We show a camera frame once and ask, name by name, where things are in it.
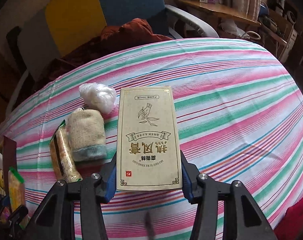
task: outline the armrest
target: armrest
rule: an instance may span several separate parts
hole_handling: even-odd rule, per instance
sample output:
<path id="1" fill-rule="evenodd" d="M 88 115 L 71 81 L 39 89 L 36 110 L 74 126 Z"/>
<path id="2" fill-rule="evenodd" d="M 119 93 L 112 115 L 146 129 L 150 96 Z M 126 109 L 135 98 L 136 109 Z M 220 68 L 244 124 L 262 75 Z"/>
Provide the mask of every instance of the armrest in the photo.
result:
<path id="1" fill-rule="evenodd" d="M 171 5 L 165 5 L 166 11 L 193 27 L 202 37 L 219 38 L 217 32 L 208 23 Z"/>

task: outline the hand illustration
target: hand illustration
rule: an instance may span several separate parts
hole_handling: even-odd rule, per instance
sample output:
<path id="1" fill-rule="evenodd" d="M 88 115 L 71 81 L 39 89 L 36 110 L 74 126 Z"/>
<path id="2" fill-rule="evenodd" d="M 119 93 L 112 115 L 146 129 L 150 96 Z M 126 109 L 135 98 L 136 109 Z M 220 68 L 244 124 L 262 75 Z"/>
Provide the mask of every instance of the hand illustration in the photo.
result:
<path id="1" fill-rule="evenodd" d="M 151 123 L 150 121 L 156 121 L 156 120 L 159 120 L 159 118 L 148 117 L 151 108 L 152 108 L 152 104 L 147 103 L 147 106 L 145 107 L 145 109 L 144 109 L 144 107 L 142 107 L 141 110 L 139 111 L 138 118 L 141 116 L 141 120 L 145 120 L 145 119 L 147 120 L 147 121 L 142 121 L 140 123 L 148 122 L 151 126 L 157 126 L 154 123 Z"/>

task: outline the striped tablecloth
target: striped tablecloth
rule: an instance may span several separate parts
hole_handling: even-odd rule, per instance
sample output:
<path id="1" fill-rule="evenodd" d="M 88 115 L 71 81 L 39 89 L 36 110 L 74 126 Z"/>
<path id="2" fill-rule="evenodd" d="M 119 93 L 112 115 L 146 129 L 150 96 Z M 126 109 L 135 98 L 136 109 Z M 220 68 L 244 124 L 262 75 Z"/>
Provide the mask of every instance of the striped tablecloth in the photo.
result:
<path id="1" fill-rule="evenodd" d="M 103 116 L 110 161 L 116 150 L 121 87 L 171 86 L 180 148 L 217 181 L 241 180 L 272 227 L 303 196 L 303 96 L 285 68 L 264 48 L 242 40 L 185 39 L 112 54 L 65 74 L 17 108 L 0 126 L 17 141 L 17 165 L 26 181 L 29 215 L 56 181 L 49 140 L 60 122 L 83 104 L 78 87 L 100 82 L 117 91 Z M 94 165 L 79 171 L 89 175 Z M 157 238 L 188 239 L 196 205 L 181 190 L 116 192 L 102 205 L 109 238 L 144 237 L 150 210 Z M 222 237 L 219 204 L 217 239 Z M 79 203 L 76 236 L 81 238 Z"/>

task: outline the wooden desk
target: wooden desk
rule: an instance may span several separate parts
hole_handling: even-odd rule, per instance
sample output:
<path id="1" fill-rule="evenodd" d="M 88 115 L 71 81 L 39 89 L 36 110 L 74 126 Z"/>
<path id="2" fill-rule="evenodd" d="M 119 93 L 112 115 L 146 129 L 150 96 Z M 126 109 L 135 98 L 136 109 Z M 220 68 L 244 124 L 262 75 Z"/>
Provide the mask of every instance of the wooden desk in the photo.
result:
<path id="1" fill-rule="evenodd" d="M 197 0 L 177 0 L 176 2 L 178 4 L 192 7 L 198 11 L 210 13 L 219 18 L 229 18 L 249 25 L 260 26 L 259 22 L 251 20 L 246 14 L 222 4 L 202 3 Z"/>

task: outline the yellow cushion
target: yellow cushion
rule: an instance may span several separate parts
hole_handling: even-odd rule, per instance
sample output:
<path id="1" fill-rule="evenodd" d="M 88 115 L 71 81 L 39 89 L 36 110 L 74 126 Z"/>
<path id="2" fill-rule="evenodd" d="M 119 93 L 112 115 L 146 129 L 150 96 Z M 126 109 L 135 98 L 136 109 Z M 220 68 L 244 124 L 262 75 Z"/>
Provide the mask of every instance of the yellow cushion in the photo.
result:
<path id="1" fill-rule="evenodd" d="M 107 25 L 99 0 L 51 0 L 45 15 L 62 56 L 99 36 Z"/>

